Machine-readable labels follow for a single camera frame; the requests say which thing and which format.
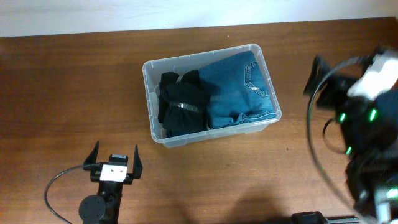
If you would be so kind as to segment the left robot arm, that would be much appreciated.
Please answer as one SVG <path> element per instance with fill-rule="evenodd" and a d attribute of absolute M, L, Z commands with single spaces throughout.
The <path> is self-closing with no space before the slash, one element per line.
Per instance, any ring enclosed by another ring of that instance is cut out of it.
<path fill-rule="evenodd" d="M 97 142 L 85 159 L 83 170 L 90 173 L 90 180 L 98 183 L 98 191 L 84 198 L 78 213 L 83 224 L 117 224 L 123 186 L 140 179 L 143 165 L 138 147 L 134 148 L 132 172 L 128 171 L 128 156 L 112 154 L 107 162 L 97 163 L 100 144 Z"/>

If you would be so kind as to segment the black garment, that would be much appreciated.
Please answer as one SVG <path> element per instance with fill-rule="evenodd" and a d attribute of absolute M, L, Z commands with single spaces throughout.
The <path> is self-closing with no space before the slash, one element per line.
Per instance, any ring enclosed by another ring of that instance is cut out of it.
<path fill-rule="evenodd" d="M 201 86 L 198 70 L 184 75 L 161 74 L 158 122 L 168 138 L 207 130 L 210 94 Z"/>

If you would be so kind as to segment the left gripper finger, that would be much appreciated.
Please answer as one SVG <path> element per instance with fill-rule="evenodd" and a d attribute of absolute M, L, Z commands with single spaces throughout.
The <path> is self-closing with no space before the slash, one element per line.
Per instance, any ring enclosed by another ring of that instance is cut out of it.
<path fill-rule="evenodd" d="M 88 157 L 84 160 L 84 163 L 83 163 L 84 165 L 90 165 L 90 164 L 95 164 L 96 163 L 99 147 L 100 147 L 100 142 L 97 141 L 95 146 L 94 146 L 94 148 L 93 148 L 93 150 L 90 152 Z"/>
<path fill-rule="evenodd" d="M 134 149 L 134 160 L 133 160 L 133 178 L 140 179 L 142 175 L 143 165 L 141 162 L 141 158 L 139 156 L 138 145 L 135 146 Z"/>

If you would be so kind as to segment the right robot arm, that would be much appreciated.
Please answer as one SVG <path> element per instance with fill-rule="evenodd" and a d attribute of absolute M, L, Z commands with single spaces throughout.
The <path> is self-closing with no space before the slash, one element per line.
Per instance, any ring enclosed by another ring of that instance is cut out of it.
<path fill-rule="evenodd" d="M 368 223 L 397 223 L 397 52 L 378 50 L 335 65 L 317 55 L 304 89 L 309 96 L 306 133 L 315 167 L 330 190 Z M 312 109 L 335 112 L 348 157 L 350 202 L 333 183 L 315 152 Z"/>

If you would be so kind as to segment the dark blue jeans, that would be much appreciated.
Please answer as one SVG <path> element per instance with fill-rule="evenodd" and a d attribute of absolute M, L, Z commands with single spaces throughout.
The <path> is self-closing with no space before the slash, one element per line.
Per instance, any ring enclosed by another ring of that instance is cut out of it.
<path fill-rule="evenodd" d="M 234 54 L 198 69 L 210 94 L 208 127 L 225 128 L 276 117 L 267 83 L 253 52 Z"/>

